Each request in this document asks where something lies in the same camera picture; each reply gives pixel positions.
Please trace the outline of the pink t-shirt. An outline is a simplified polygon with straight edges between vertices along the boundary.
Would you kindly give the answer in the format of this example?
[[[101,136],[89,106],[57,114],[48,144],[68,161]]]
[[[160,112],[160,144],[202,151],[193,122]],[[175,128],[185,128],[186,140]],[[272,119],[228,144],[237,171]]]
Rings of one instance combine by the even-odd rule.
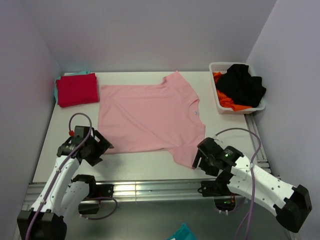
[[[101,86],[97,128],[113,145],[106,153],[168,151],[191,168],[205,138],[199,102],[178,71],[159,84]]]

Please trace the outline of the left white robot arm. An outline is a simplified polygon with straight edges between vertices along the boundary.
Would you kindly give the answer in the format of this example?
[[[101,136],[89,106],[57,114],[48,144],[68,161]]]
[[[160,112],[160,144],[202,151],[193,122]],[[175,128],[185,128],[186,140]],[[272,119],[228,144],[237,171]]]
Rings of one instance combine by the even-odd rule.
[[[69,135],[57,150],[54,167],[38,198],[17,217],[23,240],[63,240],[70,216],[82,201],[114,200],[111,193],[99,193],[93,175],[75,175],[82,161],[97,165],[113,145],[89,126],[76,126]]]

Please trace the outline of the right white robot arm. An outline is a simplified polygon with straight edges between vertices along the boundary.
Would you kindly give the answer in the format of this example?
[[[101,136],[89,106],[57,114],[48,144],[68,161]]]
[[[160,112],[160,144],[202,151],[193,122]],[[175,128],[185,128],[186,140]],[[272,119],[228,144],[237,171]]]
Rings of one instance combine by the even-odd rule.
[[[269,212],[288,231],[298,233],[312,210],[310,194],[302,185],[294,186],[251,164],[238,149],[222,148],[207,137],[197,146],[193,168],[200,168],[215,180],[201,182],[203,197],[236,194]]]

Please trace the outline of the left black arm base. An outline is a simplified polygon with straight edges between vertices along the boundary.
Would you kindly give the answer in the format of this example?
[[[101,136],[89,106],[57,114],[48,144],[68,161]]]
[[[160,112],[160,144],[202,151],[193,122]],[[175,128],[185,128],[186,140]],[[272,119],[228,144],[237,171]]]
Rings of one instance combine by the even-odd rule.
[[[84,182],[89,186],[89,193],[84,198],[85,201],[93,198],[112,197],[114,193],[114,185],[106,183],[97,183],[93,175],[78,174],[72,180],[74,182]],[[100,210],[101,200],[95,203],[81,203],[78,211],[83,215],[95,215]]]

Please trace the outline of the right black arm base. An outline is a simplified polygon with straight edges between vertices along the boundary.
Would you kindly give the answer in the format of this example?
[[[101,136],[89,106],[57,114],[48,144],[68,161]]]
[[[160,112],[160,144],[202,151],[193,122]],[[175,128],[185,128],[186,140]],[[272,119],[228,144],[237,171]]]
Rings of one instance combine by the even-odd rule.
[[[237,202],[236,194],[231,192],[226,184],[217,180],[201,181],[197,192],[204,198],[213,198],[217,211],[226,215],[237,211],[243,204],[243,201]]]

